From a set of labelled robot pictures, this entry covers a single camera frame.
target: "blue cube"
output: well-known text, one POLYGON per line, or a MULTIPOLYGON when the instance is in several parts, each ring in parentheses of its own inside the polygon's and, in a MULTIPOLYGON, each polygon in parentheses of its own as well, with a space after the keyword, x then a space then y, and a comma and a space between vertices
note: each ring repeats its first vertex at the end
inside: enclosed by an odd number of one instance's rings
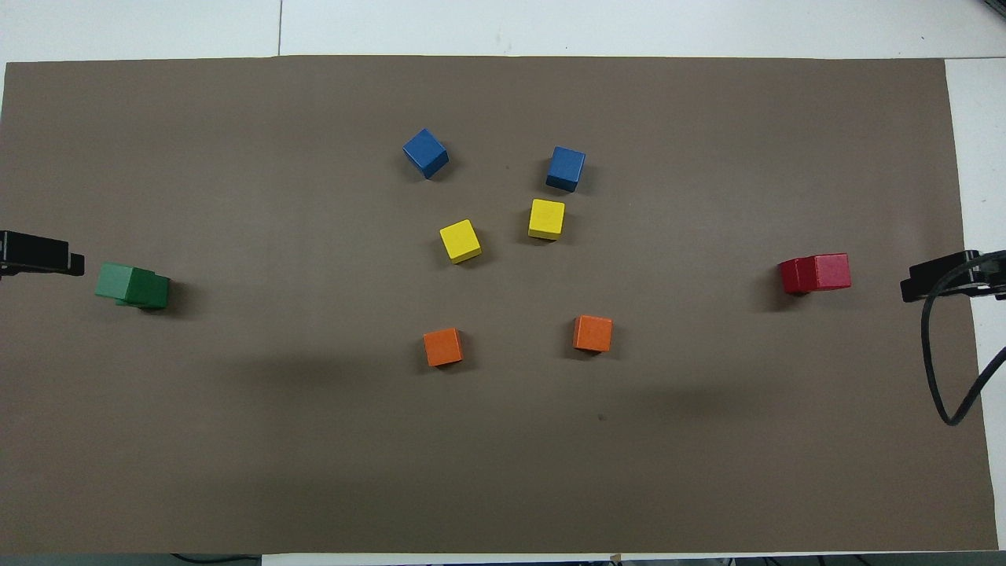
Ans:
POLYGON ((426 128, 420 130, 401 149, 405 151, 405 157, 428 179, 448 162, 447 148, 426 128))
POLYGON ((579 173, 583 170, 583 161, 586 159, 585 153, 555 146, 552 151, 552 163, 548 166, 548 177, 545 184, 568 190, 576 190, 576 183, 579 182, 579 173))

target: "green cube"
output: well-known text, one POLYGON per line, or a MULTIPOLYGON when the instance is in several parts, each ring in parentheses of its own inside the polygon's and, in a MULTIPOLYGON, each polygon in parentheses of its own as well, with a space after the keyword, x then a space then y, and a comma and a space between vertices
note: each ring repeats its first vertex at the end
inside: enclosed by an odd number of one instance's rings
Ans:
POLYGON ((102 263, 95 295, 116 300, 116 305, 137 309, 168 307, 167 276, 153 270, 112 261, 102 263))

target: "orange cube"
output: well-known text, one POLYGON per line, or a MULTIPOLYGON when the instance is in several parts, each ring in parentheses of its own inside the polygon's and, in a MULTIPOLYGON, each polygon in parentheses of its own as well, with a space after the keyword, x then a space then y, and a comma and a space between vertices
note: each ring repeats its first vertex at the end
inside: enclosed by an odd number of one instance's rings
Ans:
POLYGON ((612 350, 611 319, 583 315, 576 318, 572 330, 572 347, 589 352, 608 352, 612 350))
POLYGON ((432 367, 461 362, 461 337, 457 329, 445 329, 423 335, 427 363, 432 367))

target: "yellow cube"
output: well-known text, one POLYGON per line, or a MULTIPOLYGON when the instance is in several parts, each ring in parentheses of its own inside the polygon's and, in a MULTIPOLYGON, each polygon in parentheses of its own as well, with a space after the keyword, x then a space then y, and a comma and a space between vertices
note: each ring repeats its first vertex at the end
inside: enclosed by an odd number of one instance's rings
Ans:
POLYGON ((475 228, 472 227, 472 220, 468 218, 442 227, 441 239, 444 240, 451 262, 461 262, 482 252, 479 238, 475 236, 475 228))
POLYGON ((562 215, 565 202, 554 200, 531 200, 531 222, 527 224, 527 234, 545 239, 558 239, 562 234, 562 215))

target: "red cube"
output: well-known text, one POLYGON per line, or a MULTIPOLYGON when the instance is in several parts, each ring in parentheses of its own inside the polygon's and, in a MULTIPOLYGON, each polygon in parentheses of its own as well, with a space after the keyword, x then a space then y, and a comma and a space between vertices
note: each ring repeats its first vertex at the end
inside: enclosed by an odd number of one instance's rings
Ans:
POLYGON ((787 294, 831 292, 852 287, 848 253, 822 253, 779 263, 787 294))

